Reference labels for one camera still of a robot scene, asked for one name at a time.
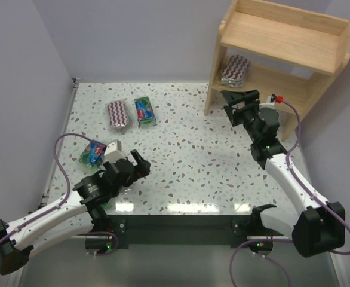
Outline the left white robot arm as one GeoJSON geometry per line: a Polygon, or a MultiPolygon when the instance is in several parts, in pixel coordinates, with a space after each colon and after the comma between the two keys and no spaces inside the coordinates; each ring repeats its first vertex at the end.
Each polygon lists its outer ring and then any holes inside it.
{"type": "Polygon", "coordinates": [[[103,204],[150,173],[150,162],[136,150],[130,154],[134,162],[118,149],[107,151],[104,169],[84,177],[59,199],[15,221],[0,219],[0,274],[15,272],[38,252],[72,236],[106,234],[103,204]]]}

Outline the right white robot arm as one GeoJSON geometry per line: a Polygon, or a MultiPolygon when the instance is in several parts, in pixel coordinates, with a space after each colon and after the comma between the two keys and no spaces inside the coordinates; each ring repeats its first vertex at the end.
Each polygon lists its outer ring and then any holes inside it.
{"type": "Polygon", "coordinates": [[[254,161],[276,180],[298,215],[292,219],[274,207],[257,207],[254,212],[261,224],[291,238],[298,253],[305,258],[342,247],[345,243],[343,206],[329,202],[313,188],[277,138],[280,124],[275,105],[281,103],[282,98],[272,95],[261,103],[258,90],[224,90],[222,96],[231,125],[243,125],[252,140],[250,149],[254,161]]]}

